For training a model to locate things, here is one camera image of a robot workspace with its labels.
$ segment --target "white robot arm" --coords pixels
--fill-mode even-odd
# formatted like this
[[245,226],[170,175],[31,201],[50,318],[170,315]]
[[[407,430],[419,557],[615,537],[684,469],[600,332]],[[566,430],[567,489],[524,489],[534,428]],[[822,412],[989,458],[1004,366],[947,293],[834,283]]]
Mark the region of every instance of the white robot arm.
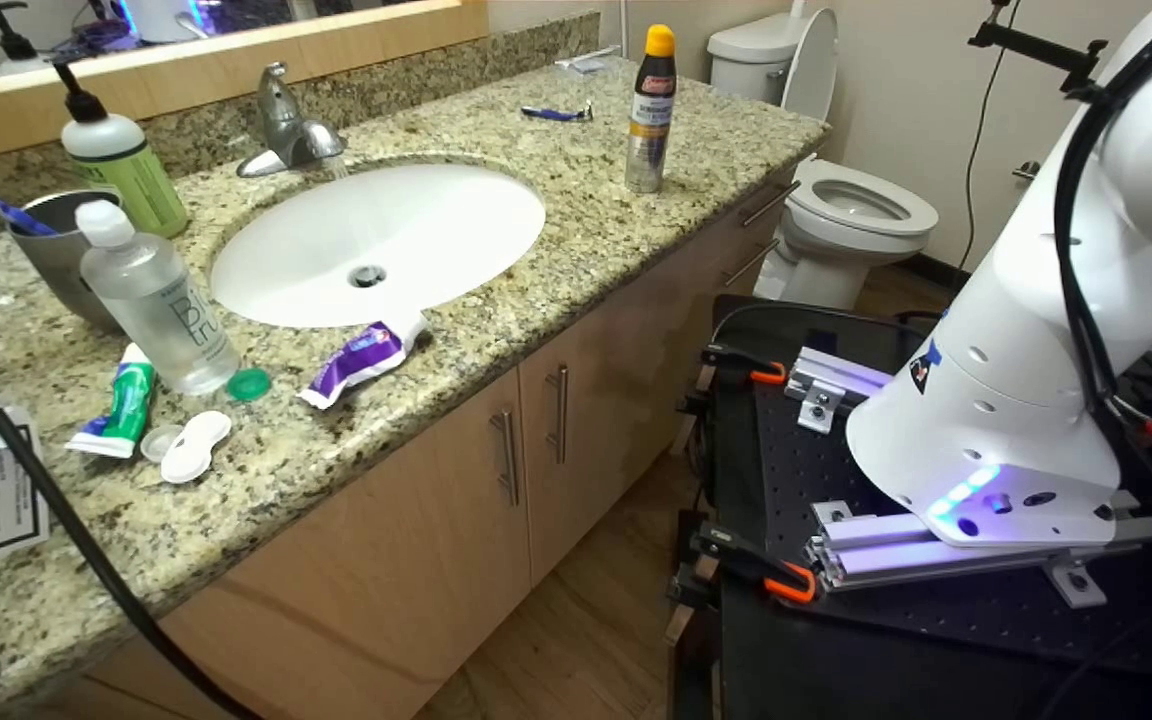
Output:
[[[1152,51],[1152,10],[1100,75]],[[866,475],[939,540],[985,553],[1108,544],[1119,463],[1088,414],[1053,203],[1076,116],[973,283],[905,373],[850,420]],[[1071,268],[1108,373],[1152,347],[1152,75],[1076,175]]]

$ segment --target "orange cap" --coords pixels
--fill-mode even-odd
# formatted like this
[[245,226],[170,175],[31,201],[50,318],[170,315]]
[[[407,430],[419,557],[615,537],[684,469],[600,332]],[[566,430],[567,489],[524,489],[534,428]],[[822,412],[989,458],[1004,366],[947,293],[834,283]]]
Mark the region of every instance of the orange cap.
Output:
[[671,54],[671,28],[650,23],[645,54]]

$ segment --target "bathroom sink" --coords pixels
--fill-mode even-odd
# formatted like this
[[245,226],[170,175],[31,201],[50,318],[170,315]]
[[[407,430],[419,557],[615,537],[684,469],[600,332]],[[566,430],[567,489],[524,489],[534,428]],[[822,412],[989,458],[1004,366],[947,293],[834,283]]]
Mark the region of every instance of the bathroom sink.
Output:
[[503,173],[382,165],[245,225],[213,265],[213,297],[259,324],[367,324],[487,283],[539,226],[539,194]]

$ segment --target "tiled floor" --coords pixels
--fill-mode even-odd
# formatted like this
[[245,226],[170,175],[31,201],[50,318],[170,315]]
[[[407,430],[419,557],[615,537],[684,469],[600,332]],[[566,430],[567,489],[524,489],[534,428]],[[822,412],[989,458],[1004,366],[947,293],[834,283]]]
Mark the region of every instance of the tiled floor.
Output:
[[[861,311],[945,311],[954,293],[889,268]],[[450,679],[419,720],[645,720],[668,714],[668,573],[675,513],[695,496],[663,456],[603,525]]]

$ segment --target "toilet tank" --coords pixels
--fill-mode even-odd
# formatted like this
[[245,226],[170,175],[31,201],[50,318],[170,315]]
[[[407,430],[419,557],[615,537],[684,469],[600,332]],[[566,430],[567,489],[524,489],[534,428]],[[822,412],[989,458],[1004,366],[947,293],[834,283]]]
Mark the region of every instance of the toilet tank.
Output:
[[776,10],[708,35],[708,82],[779,102],[801,17]]

